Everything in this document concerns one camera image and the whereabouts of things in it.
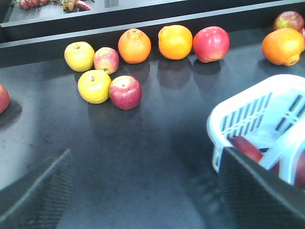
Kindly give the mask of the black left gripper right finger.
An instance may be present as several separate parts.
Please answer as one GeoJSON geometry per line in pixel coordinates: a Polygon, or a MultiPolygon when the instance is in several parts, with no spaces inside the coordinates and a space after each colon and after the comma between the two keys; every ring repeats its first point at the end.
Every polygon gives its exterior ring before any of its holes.
{"type": "Polygon", "coordinates": [[[303,229],[305,194],[233,147],[222,152],[219,189],[241,229],[303,229]]]}

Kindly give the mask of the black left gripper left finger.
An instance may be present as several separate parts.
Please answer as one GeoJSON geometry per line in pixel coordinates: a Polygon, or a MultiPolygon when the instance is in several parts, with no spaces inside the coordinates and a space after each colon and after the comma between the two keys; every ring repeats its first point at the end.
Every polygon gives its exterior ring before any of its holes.
{"type": "Polygon", "coordinates": [[[73,187],[72,154],[55,153],[0,191],[2,229],[54,229],[73,187]]]}

